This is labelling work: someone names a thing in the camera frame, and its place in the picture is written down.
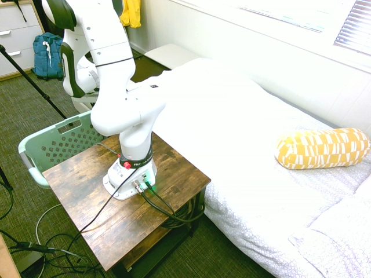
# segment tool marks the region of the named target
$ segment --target white drawer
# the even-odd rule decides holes
[[[7,53],[32,47],[35,37],[41,35],[39,25],[0,32],[0,45],[5,47]]]
[[[21,4],[20,7],[27,22],[24,21],[22,13],[16,5],[0,7],[0,31],[39,25],[30,3]]]
[[[12,56],[13,60],[24,70],[33,68],[35,63],[34,49],[29,48],[19,51],[19,54]],[[0,54],[0,77],[14,72],[18,72],[18,70],[7,60],[7,58],[4,57],[3,54]]]

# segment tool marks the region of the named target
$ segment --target drawer handle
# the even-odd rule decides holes
[[[10,30],[0,32],[0,36],[9,35]]]
[[[21,50],[8,53],[9,56],[15,56],[15,55],[19,55],[19,54],[21,54]]]

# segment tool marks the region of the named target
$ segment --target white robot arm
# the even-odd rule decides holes
[[[99,95],[92,109],[94,128],[102,135],[120,134],[122,156],[108,170],[103,184],[115,198],[134,195],[132,182],[154,184],[156,167],[152,159],[151,132],[165,103],[150,89],[127,92],[135,63],[118,14],[121,0],[42,0],[48,18],[65,29],[61,55],[64,63],[63,86],[68,94],[86,93],[97,86]],[[94,64],[86,60],[90,51]]]

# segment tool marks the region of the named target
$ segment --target window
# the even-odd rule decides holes
[[[354,3],[334,44],[371,54],[371,0]]]
[[[335,3],[336,0],[229,0],[226,5],[322,32]]]
[[[371,73],[371,0],[171,1]]]

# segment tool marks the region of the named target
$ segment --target mattress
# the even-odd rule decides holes
[[[288,238],[353,195],[370,156],[350,167],[283,168],[274,158],[281,134],[329,126],[226,64],[199,58],[137,86],[166,101],[153,131],[212,180],[205,214],[215,225],[276,277],[323,277]]]

